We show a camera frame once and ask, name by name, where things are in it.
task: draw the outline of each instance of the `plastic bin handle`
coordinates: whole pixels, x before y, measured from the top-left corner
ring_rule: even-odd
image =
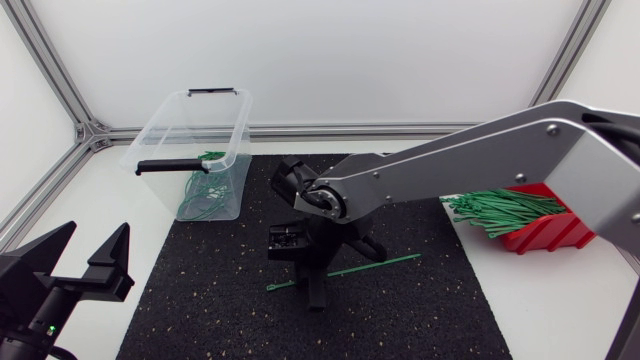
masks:
[[[170,159],[170,160],[143,160],[138,162],[136,175],[143,172],[154,171],[203,171],[205,174],[209,170],[202,166],[200,159]]]
[[[214,94],[214,93],[226,93],[226,92],[236,92],[234,88],[208,88],[208,89],[189,89],[187,96],[191,96],[192,94]]]

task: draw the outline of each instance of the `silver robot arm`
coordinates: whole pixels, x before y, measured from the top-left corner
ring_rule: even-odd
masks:
[[[558,101],[391,155],[351,155],[321,175],[286,159],[272,187],[335,224],[378,207],[544,183],[602,238],[640,256],[640,118]],[[640,283],[607,359],[640,354]]]

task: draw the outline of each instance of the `red bin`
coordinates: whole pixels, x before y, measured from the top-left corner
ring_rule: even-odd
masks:
[[[500,236],[504,247],[522,255],[529,250],[555,251],[562,246],[585,247],[595,237],[580,219],[544,184],[511,187],[509,190],[555,198],[567,208],[566,214],[547,215],[524,228]]]

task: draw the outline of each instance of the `metal extrusion frame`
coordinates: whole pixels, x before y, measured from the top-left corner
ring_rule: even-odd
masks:
[[[583,0],[567,35],[530,105],[555,99],[568,79],[611,0]],[[43,76],[69,114],[76,144],[47,172],[11,214],[0,223],[0,252],[17,247],[55,197],[93,153],[131,143],[140,129],[112,129],[98,121],[82,96],[29,0],[0,0]],[[338,126],[252,126],[252,141],[434,139],[476,124],[381,124]],[[625,258],[639,271],[638,260]],[[636,288],[607,359],[634,359],[640,338],[640,285]]]
[[[538,87],[529,106],[540,105],[558,97],[611,0],[584,0],[567,32],[556,57]]]
[[[584,0],[565,37],[563,46],[553,60],[532,104],[551,100],[557,95],[557,91],[586,47],[609,2],[610,0]],[[73,121],[76,127],[76,143],[88,144],[92,152],[97,152],[109,146],[126,145],[133,141],[140,129],[111,129],[93,116],[47,36],[31,2],[29,0],[0,0],[0,3],[53,92]],[[252,141],[433,139],[473,125],[475,124],[252,126],[251,132]],[[84,163],[64,164],[81,166]],[[67,170],[67,176],[77,171],[73,167]],[[59,185],[68,182],[66,176],[56,178],[52,174],[53,172],[47,173],[41,182],[55,180],[59,181]],[[39,192],[37,186],[27,194],[0,227],[0,249],[14,246],[12,244],[21,241],[21,236],[26,234],[26,231],[11,232],[7,231],[7,228],[28,230],[37,220],[37,216],[28,215],[20,210],[22,204],[40,203],[39,208],[46,208],[48,199],[47,194]]]

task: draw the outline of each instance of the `black rubber mat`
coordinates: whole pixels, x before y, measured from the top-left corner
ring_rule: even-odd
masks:
[[[343,157],[300,156],[317,172]],[[119,359],[511,358],[438,199],[377,210],[389,258],[422,256],[330,278],[323,313],[306,291],[267,292],[293,275],[267,260],[269,225],[302,217],[269,187],[282,158],[253,157],[237,220],[173,224]],[[345,246],[329,271],[367,263]]]

